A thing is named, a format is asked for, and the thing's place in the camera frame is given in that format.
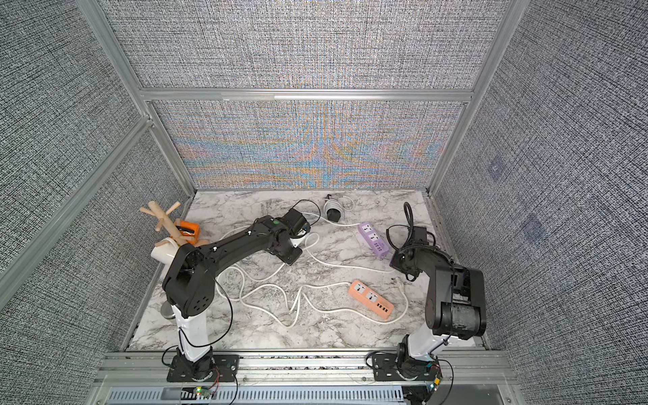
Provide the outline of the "black and white power strip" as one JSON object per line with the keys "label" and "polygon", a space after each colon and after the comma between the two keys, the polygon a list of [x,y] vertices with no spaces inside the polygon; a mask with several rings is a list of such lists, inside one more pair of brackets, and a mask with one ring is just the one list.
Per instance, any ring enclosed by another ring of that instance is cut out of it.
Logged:
{"label": "black and white power strip", "polygon": [[346,212],[352,211],[354,207],[355,202],[351,197],[341,194],[327,194],[322,210],[327,217],[327,221],[340,224]]}

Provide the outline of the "pink power strip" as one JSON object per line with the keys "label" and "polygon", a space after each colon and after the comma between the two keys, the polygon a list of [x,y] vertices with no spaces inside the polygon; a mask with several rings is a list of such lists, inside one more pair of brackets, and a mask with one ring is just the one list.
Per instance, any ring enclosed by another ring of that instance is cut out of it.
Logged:
{"label": "pink power strip", "polygon": [[394,305],[391,302],[357,279],[351,283],[348,292],[359,303],[384,321],[393,313]]}

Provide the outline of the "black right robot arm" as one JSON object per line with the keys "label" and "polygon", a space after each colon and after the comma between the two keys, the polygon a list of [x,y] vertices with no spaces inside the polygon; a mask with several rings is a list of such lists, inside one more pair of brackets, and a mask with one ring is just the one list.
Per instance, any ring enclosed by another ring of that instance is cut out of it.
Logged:
{"label": "black right robot arm", "polygon": [[469,340],[483,337],[487,328],[484,274],[464,267],[436,245],[435,236],[415,224],[413,209],[403,204],[408,231],[401,246],[394,249],[391,268],[413,282],[428,277],[425,298],[425,323],[399,344],[397,361],[432,361],[450,344],[451,338]]}

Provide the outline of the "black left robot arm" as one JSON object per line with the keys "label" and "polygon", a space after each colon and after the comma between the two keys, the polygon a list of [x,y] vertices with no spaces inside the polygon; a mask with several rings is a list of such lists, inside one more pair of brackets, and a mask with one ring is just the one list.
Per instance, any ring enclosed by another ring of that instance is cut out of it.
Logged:
{"label": "black left robot arm", "polygon": [[299,239],[311,231],[302,212],[255,219],[243,231],[207,245],[181,246],[162,283],[177,319],[180,354],[190,364],[208,357],[215,344],[206,332],[203,313],[214,300],[217,278],[224,270],[260,252],[293,264],[302,254]]}

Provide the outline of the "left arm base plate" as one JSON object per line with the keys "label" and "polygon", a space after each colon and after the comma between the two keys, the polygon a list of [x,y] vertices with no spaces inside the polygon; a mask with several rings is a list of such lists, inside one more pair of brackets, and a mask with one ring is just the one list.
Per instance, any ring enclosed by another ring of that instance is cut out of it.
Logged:
{"label": "left arm base plate", "polygon": [[206,354],[202,359],[191,362],[176,354],[171,363],[166,381],[173,383],[234,382],[240,363],[236,354]]}

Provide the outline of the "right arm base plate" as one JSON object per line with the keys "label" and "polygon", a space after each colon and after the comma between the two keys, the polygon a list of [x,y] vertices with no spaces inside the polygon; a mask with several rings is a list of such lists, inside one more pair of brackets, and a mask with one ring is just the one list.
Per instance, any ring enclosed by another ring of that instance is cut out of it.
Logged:
{"label": "right arm base plate", "polygon": [[376,381],[434,381],[438,383],[443,374],[438,361],[417,360],[395,353],[374,352],[366,358]]}

